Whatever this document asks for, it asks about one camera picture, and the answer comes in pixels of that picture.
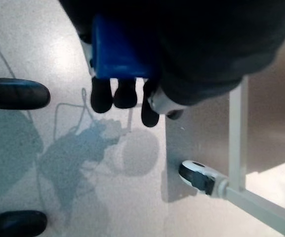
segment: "person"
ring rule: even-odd
[[[161,73],[158,83],[145,84],[144,92],[146,98],[160,94],[166,106],[142,107],[142,121],[149,127],[157,124],[158,114],[171,116],[234,89],[244,75],[273,62],[285,40],[285,0],[59,1],[84,51],[91,44],[93,17],[98,13],[155,30]],[[113,103],[133,107],[134,89],[134,80],[122,81],[113,98],[110,82],[93,77],[91,105],[98,113]]]
[[[49,102],[49,90],[38,82],[0,78],[0,109],[32,110],[43,108]],[[40,211],[9,211],[0,214],[0,237],[35,237],[46,226],[47,217]]]

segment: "black leather shoe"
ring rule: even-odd
[[[10,211],[0,214],[0,237],[35,237],[47,226],[47,217],[39,211]]]
[[[49,102],[49,90],[38,82],[0,78],[0,109],[33,110]]]

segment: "tiled floor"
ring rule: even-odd
[[[14,73],[51,92],[44,109],[0,111],[0,212],[46,212],[43,237],[281,236],[226,201],[194,197],[178,178],[184,159],[227,173],[227,96],[152,129],[140,108],[94,113],[79,40],[56,0],[0,0],[0,53],[0,77]],[[259,174],[248,186],[284,206],[285,110],[276,111],[285,108],[285,73],[276,72],[285,72],[285,53],[280,59],[275,77],[268,70],[251,85],[249,171]]]

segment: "black shoe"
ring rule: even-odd
[[[0,214],[0,237],[35,237],[47,226],[47,217],[39,211],[10,211]]]
[[[119,109],[129,109],[137,104],[136,80],[118,80],[118,88],[114,95],[114,105]]]
[[[38,82],[0,78],[0,109],[33,110],[49,102],[49,90]]]
[[[110,110],[113,105],[111,83],[109,80],[92,78],[91,106],[99,114]]]
[[[151,93],[156,89],[157,84],[148,80],[143,86],[143,102],[141,108],[141,120],[146,127],[154,127],[158,124],[159,115],[154,112],[148,102]]]

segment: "black sleeve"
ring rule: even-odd
[[[285,0],[160,0],[161,84],[192,105],[269,65],[285,40]]]

